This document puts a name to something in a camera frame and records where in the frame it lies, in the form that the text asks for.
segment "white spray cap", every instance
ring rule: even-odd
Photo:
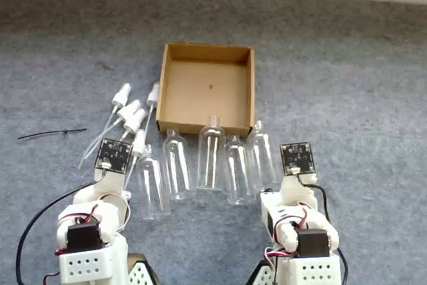
[[[145,131],[140,129],[137,131],[135,140],[133,141],[132,155],[141,157],[145,151]]]
[[[120,109],[117,114],[124,121],[128,121],[134,115],[134,113],[141,108],[141,102],[138,99],[135,99],[122,109]]]
[[[146,115],[147,112],[144,110],[144,108],[137,110],[136,113],[134,113],[123,125],[126,131],[130,133],[136,133]]]
[[[151,92],[148,94],[147,105],[157,107],[159,100],[159,83],[154,83]]]
[[[123,106],[126,106],[127,98],[129,97],[130,91],[130,84],[124,83],[121,86],[120,90],[114,95],[113,99],[111,100],[111,103],[117,108],[122,108]]]

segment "black cable tie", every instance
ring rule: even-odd
[[[47,133],[63,133],[64,136],[65,136],[69,132],[80,132],[80,131],[85,131],[85,130],[87,130],[87,128],[43,131],[41,133],[32,133],[31,135],[25,135],[25,136],[18,137],[17,140],[24,139],[24,138],[29,138],[29,137],[34,137],[34,136],[39,136],[39,135],[45,135]]]

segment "open cardboard box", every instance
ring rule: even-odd
[[[157,127],[199,133],[210,115],[227,133],[246,137],[254,124],[254,50],[168,43],[163,54]]]

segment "white 3d-printed part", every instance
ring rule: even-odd
[[[129,284],[130,285],[154,285],[147,266],[144,263],[138,262],[132,268],[129,273]]]
[[[101,280],[113,276],[113,248],[102,248],[59,257],[62,284]]]
[[[262,266],[252,285],[274,285],[274,272],[269,266]]]
[[[294,258],[288,273],[288,285],[340,285],[340,257]]]

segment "plastic bottle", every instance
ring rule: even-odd
[[[209,117],[209,125],[199,134],[199,161],[197,164],[197,186],[203,189],[225,188],[224,157],[226,135],[218,116]]]
[[[166,179],[169,182],[172,199],[184,200],[193,196],[194,184],[186,159],[187,141],[177,129],[168,129],[163,143]]]
[[[237,134],[229,135],[227,139],[227,167],[230,180],[228,202],[244,205],[254,201],[255,186],[249,175],[245,145]]]
[[[142,218],[156,220],[170,214],[167,182],[161,174],[159,161],[152,156],[151,145],[146,145],[145,155],[137,162],[137,169]]]
[[[260,120],[248,136],[248,151],[250,155],[251,173],[257,191],[278,186],[277,173],[274,169],[270,138],[263,131]]]

